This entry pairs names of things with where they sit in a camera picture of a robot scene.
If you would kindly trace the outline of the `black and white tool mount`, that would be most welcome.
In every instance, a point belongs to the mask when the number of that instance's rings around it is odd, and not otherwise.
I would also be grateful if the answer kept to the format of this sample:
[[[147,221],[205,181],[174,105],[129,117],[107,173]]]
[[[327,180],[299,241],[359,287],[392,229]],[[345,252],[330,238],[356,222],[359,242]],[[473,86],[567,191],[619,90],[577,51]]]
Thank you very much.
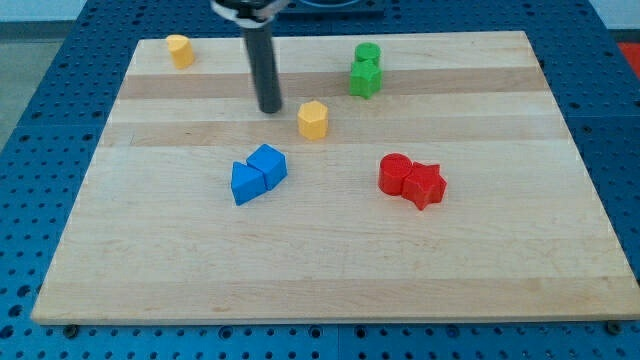
[[[261,28],[284,10],[290,0],[211,0],[211,9],[241,28]]]

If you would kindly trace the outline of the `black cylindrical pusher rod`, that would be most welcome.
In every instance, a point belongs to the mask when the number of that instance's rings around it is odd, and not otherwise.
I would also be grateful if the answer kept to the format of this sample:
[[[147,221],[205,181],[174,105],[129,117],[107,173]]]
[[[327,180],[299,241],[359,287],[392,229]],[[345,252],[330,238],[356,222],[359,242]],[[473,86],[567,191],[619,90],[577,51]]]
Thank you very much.
[[[282,93],[271,24],[244,29],[243,38],[259,109],[266,114],[276,113],[282,108]]]

